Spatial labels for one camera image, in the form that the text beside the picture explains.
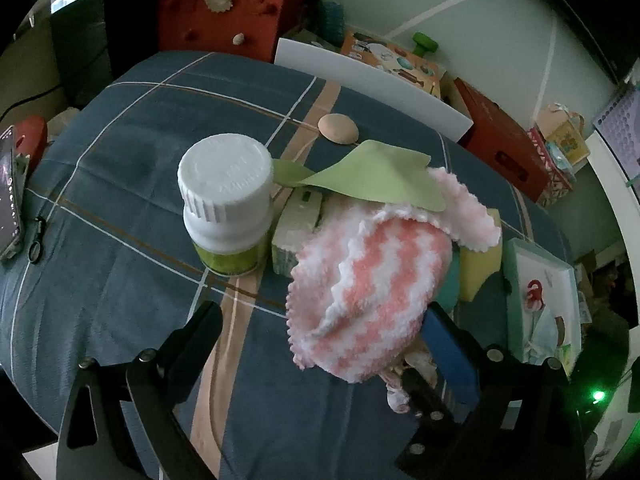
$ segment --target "blue bottle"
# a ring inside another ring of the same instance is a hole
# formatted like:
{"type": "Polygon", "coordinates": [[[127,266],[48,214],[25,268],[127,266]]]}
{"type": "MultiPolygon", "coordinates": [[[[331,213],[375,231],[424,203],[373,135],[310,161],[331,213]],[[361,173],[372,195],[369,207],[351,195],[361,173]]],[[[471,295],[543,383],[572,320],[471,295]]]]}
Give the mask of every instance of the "blue bottle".
{"type": "Polygon", "coordinates": [[[341,47],[344,41],[344,8],[338,0],[322,0],[320,37],[341,47]]]}

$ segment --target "pink striped fabric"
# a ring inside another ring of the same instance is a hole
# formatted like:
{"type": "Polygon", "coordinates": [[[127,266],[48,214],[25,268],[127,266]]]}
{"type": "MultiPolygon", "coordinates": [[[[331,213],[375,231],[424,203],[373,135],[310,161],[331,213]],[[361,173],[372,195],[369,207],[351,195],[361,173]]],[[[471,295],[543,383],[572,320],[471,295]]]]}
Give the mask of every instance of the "pink striped fabric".
{"type": "Polygon", "coordinates": [[[387,368],[420,329],[451,261],[451,241],[487,250],[500,239],[475,196],[442,168],[447,208],[326,200],[319,231],[298,254],[287,297],[293,361],[350,383],[387,368]]]}

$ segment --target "white plastic bottle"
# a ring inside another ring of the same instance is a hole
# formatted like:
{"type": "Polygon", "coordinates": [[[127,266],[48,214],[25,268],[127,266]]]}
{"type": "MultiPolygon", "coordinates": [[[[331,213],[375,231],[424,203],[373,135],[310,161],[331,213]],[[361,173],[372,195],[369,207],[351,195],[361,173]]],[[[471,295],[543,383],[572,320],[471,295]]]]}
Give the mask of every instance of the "white plastic bottle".
{"type": "Polygon", "coordinates": [[[273,221],[273,162],[257,140],[219,134],[197,142],[178,165],[184,225],[202,262],[223,276],[257,267],[273,221]]]}

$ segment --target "red felt bag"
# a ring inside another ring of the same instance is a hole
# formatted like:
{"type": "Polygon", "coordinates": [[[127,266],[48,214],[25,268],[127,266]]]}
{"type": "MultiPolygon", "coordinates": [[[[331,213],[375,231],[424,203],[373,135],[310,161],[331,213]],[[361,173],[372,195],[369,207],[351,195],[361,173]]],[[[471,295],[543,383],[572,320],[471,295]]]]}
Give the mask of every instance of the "red felt bag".
{"type": "Polygon", "coordinates": [[[231,0],[212,12],[205,0],[159,0],[160,50],[205,50],[273,62],[278,38],[302,19],[303,0],[231,0]],[[234,37],[244,35],[241,44],[234,37]]]}

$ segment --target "phone screen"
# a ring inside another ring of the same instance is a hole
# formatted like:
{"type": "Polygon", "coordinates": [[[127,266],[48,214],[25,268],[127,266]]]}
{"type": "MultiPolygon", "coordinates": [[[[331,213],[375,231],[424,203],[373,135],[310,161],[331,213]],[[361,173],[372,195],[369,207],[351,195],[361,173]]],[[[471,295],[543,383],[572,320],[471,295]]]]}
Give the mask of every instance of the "phone screen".
{"type": "Polygon", "coordinates": [[[0,254],[20,237],[19,211],[14,186],[14,131],[0,135],[0,254]]]}

